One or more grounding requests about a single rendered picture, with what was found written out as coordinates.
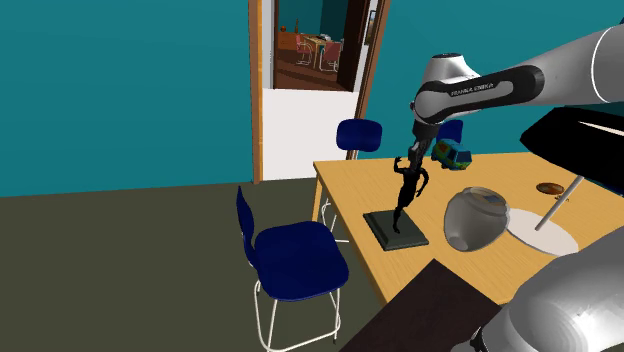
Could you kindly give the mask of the blue green toy van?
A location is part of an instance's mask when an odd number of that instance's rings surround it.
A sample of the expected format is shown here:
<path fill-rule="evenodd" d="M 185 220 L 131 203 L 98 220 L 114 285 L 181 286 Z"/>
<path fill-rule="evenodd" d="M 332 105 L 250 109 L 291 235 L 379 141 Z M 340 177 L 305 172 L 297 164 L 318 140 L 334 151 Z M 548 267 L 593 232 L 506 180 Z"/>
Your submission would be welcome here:
<path fill-rule="evenodd" d="M 466 170 L 472 163 L 472 154 L 452 139 L 440 139 L 434 145 L 431 159 L 440 163 L 442 169 Z"/>

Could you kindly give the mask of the blue chair with white legs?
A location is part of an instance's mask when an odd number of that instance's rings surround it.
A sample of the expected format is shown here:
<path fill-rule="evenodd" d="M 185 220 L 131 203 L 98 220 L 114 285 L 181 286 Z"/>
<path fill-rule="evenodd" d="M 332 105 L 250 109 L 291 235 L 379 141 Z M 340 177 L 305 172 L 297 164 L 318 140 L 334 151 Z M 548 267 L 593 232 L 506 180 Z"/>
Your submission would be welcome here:
<path fill-rule="evenodd" d="M 378 150 L 381 138 L 382 126 L 380 123 L 373 120 L 351 118 L 339 123 L 336 132 L 336 145 L 339 149 L 348 151 L 348 160 L 355 160 L 359 151 L 374 152 Z M 318 215 L 321 215 L 321 224 L 330 234 L 333 234 L 336 219 L 342 214 L 337 205 L 334 204 L 330 193 L 327 193 L 325 201 L 321 202 L 323 186 L 324 181 L 320 173 L 317 173 L 312 220 L 317 220 Z M 334 212 L 330 227 L 327 227 L 325 220 L 325 212 L 328 207 L 332 207 Z"/>
<path fill-rule="evenodd" d="M 265 351 L 290 352 L 325 338 L 336 340 L 342 325 L 341 288 L 349 279 L 349 269 L 330 229 L 316 221 L 303 221 L 256 233 L 252 209 L 241 189 L 236 194 L 236 210 L 244 252 L 258 276 L 253 297 L 265 291 L 273 299 L 270 332 L 259 338 Z M 277 305 L 323 295 L 330 297 L 334 308 L 332 330 L 292 346 L 273 347 Z"/>
<path fill-rule="evenodd" d="M 463 121 L 460 119 L 446 120 L 439 128 L 436 141 L 450 139 L 456 143 L 461 143 L 463 131 Z"/>

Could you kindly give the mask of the black figure statue on base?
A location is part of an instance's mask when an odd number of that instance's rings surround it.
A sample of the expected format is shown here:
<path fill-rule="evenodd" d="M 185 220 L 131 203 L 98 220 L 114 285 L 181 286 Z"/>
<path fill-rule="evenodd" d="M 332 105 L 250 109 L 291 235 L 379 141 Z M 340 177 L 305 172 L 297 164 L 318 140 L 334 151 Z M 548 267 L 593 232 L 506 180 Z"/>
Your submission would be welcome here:
<path fill-rule="evenodd" d="M 426 246 L 429 240 L 422 230 L 405 214 L 415 198 L 422 194 L 427 186 L 429 175 L 420 164 L 415 168 L 400 167 L 401 157 L 393 162 L 393 171 L 403 177 L 399 190 L 397 205 L 393 210 L 365 213 L 363 218 L 373 232 L 384 251 L 392 251 L 410 247 Z"/>

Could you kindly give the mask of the grey round vase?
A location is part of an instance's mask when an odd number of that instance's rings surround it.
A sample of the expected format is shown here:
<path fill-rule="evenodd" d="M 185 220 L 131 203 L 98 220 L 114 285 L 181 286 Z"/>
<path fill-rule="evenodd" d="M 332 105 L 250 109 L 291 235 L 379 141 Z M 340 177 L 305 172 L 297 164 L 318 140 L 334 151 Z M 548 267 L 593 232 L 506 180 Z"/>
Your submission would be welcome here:
<path fill-rule="evenodd" d="M 499 193 L 484 187 L 467 187 L 447 204 L 444 234 L 455 250 L 472 252 L 498 239 L 509 221 L 509 204 Z"/>

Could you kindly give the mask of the light wooden table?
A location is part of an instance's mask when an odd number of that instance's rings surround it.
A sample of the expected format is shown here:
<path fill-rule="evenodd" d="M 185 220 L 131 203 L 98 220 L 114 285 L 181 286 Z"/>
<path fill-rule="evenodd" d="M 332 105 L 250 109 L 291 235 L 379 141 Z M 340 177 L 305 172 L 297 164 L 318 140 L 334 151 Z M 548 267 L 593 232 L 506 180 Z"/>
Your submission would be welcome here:
<path fill-rule="evenodd" d="M 329 202 L 344 225 L 373 290 L 382 304 L 390 302 L 431 260 L 437 260 L 493 302 L 510 301 L 517 289 L 552 261 L 503 233 L 483 250 L 459 252 L 445 240 L 444 212 L 448 201 L 469 186 L 492 189 L 513 208 L 544 214 L 554 203 L 539 193 L 540 182 L 570 184 L 573 173 L 531 153 L 477 154 L 464 171 L 441 169 L 425 160 L 430 181 L 424 193 L 406 207 L 406 214 L 428 239 L 426 246 L 385 251 L 363 216 L 395 207 L 402 178 L 391 159 L 316 161 L 313 216 Z"/>

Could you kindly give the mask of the wooden table with red chairs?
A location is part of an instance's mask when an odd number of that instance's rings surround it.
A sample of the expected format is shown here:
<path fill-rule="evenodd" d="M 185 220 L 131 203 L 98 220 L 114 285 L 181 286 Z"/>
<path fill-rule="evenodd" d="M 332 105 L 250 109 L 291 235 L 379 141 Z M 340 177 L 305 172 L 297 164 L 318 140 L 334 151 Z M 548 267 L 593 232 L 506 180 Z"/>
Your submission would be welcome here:
<path fill-rule="evenodd" d="M 327 35 L 295 36 L 296 52 L 301 58 L 297 65 L 312 65 L 314 69 L 323 72 L 337 72 L 343 51 L 344 41 L 332 41 Z"/>

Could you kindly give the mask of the black shade white desk lamp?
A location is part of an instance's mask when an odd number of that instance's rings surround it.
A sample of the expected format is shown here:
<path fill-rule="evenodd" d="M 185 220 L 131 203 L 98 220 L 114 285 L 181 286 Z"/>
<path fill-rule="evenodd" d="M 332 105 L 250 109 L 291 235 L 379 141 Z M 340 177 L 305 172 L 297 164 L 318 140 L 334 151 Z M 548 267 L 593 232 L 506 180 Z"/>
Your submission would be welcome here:
<path fill-rule="evenodd" d="M 508 232 L 543 253 L 579 250 L 551 217 L 585 179 L 624 197 L 624 116 L 578 107 L 557 107 L 529 127 L 521 143 L 536 156 L 575 175 L 545 215 L 512 208 Z"/>

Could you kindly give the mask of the dark robot stand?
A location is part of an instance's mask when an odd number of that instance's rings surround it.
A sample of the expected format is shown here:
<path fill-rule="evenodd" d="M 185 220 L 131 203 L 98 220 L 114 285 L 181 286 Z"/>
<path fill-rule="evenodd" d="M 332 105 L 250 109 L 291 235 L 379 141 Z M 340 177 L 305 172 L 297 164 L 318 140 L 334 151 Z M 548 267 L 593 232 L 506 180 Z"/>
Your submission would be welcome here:
<path fill-rule="evenodd" d="M 339 352 L 450 352 L 500 310 L 433 259 Z"/>

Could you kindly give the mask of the wooden door frame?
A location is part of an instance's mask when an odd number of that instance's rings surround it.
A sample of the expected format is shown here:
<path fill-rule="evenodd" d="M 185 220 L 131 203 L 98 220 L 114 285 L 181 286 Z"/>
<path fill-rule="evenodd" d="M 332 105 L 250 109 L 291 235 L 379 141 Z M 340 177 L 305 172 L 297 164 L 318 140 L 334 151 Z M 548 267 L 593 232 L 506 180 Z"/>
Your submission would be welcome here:
<path fill-rule="evenodd" d="M 271 29 L 277 34 L 275 27 L 279 16 L 278 0 L 248 0 L 249 30 L 249 61 L 251 90 L 251 121 L 252 121 L 252 183 L 259 184 L 265 180 L 263 175 L 263 5 L 271 3 L 273 8 Z M 370 97 L 370 87 L 375 75 L 378 54 L 388 18 L 391 0 L 367 0 L 361 18 L 360 39 L 365 39 L 369 30 L 368 23 L 372 3 L 376 4 L 377 27 L 372 29 L 372 41 L 368 46 L 362 87 L 355 106 L 356 118 L 364 118 Z"/>

